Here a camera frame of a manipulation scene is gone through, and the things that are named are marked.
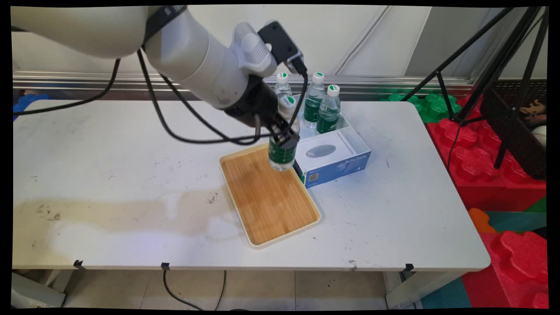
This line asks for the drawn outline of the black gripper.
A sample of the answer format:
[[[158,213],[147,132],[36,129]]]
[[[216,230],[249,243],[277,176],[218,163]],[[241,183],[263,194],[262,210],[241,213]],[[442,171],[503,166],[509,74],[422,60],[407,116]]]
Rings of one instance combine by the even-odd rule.
[[[240,99],[225,113],[234,119],[255,127],[255,117],[258,116],[260,125],[265,127],[271,136],[270,145],[277,145],[280,149],[294,149],[300,140],[300,123],[295,118],[290,124],[292,116],[287,119],[278,113],[278,97],[261,77],[249,76],[245,92]]]

